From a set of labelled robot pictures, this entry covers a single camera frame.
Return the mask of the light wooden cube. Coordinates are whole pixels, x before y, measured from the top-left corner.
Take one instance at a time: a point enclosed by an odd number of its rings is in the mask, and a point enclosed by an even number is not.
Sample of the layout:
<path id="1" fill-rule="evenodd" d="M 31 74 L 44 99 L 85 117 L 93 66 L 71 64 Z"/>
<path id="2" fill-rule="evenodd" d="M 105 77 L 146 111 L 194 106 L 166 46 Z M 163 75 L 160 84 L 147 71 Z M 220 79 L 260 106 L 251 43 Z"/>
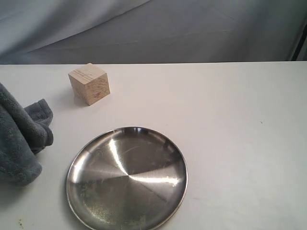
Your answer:
<path id="1" fill-rule="evenodd" d="M 110 94 L 107 73 L 88 63 L 68 73 L 74 94 L 92 105 Z"/>

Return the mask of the grey fleece cloth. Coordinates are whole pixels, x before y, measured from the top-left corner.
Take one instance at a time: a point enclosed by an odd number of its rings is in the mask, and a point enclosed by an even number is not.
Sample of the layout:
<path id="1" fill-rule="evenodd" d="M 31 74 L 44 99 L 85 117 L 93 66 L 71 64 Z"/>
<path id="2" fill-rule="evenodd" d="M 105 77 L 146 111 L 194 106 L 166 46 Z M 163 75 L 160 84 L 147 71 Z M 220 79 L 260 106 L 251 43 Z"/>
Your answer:
<path id="1" fill-rule="evenodd" d="M 18 186 L 42 172 L 36 154 L 53 144 L 53 112 L 45 99 L 22 107 L 0 86 L 0 180 Z"/>

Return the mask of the round stainless steel plate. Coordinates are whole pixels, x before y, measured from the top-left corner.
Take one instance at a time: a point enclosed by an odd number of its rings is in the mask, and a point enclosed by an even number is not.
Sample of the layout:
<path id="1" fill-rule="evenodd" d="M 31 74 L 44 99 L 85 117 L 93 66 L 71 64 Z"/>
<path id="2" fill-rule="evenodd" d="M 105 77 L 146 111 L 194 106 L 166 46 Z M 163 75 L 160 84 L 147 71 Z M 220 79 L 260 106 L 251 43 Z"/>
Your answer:
<path id="1" fill-rule="evenodd" d="M 165 135 L 144 127 L 101 134 L 75 156 L 65 190 L 71 212 L 91 230 L 155 230 L 182 204 L 185 158 Z"/>

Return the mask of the grey backdrop cloth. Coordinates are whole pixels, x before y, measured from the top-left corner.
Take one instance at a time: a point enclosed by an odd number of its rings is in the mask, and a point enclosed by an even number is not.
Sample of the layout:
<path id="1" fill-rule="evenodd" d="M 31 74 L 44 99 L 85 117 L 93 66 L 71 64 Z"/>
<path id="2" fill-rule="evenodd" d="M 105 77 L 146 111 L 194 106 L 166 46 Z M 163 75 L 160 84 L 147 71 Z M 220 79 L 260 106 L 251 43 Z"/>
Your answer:
<path id="1" fill-rule="evenodd" d="M 304 0 L 3 0 L 1 64 L 287 61 Z"/>

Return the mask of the black backdrop stand pole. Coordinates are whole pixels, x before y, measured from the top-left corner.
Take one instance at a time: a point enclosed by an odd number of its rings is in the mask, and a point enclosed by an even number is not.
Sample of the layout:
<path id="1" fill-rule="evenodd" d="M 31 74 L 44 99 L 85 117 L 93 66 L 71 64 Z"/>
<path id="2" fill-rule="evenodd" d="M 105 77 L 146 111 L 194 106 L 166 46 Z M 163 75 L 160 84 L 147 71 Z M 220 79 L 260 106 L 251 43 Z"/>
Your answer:
<path id="1" fill-rule="evenodd" d="M 303 32 L 301 37 L 300 37 L 300 39 L 299 39 L 299 41 L 298 41 L 298 43 L 297 43 L 295 51 L 294 51 L 294 53 L 292 55 L 291 61 L 296 61 L 297 60 L 298 55 L 299 55 L 299 53 L 300 53 L 300 51 L 301 51 L 301 49 L 303 47 L 305 39 L 306 39 L 306 32 Z"/>

